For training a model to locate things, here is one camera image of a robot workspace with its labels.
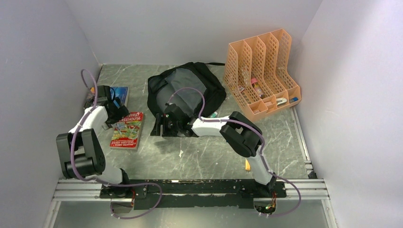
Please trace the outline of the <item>red treehouse book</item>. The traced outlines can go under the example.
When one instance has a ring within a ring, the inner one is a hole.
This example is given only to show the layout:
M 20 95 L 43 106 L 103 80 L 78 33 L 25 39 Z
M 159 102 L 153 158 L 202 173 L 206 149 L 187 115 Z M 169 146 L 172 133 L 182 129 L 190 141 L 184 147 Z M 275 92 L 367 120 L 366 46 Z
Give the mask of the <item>red treehouse book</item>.
M 139 144 L 143 120 L 143 112 L 131 112 L 128 116 L 118 121 L 114 127 L 110 147 L 113 149 L 136 150 Z

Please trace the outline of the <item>black student backpack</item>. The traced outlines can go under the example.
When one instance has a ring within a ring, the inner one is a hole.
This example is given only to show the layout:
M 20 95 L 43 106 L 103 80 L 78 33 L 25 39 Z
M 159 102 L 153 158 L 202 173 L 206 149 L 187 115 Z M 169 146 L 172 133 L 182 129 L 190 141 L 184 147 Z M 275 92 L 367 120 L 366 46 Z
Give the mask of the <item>black student backpack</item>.
M 189 62 L 148 78 L 147 106 L 153 116 L 164 113 L 165 104 L 176 104 L 188 116 L 209 117 L 226 98 L 225 88 L 205 63 Z

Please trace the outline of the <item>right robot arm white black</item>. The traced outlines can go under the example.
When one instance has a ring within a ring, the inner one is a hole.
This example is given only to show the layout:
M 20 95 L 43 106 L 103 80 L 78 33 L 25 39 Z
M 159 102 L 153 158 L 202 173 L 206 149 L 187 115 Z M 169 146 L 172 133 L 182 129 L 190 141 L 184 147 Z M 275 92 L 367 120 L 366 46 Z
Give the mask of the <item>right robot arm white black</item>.
M 151 136 L 202 137 L 221 136 L 228 145 L 250 165 L 259 195 L 269 196 L 277 178 L 263 153 L 262 131 L 240 112 L 221 118 L 189 116 L 175 104 L 168 104 L 163 113 L 155 116 Z

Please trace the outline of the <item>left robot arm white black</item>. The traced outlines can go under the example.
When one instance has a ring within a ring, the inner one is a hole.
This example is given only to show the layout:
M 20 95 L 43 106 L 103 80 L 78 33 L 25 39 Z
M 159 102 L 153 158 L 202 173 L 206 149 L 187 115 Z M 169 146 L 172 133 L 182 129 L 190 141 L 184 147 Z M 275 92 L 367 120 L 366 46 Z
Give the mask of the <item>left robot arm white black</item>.
M 92 104 L 85 109 L 80 121 L 68 133 L 56 138 L 61 170 L 67 179 L 80 175 L 85 181 L 98 180 L 104 185 L 113 185 L 113 192 L 124 198 L 132 190 L 127 173 L 106 163 L 97 136 L 127 117 L 129 111 L 109 86 L 100 85 L 92 93 Z

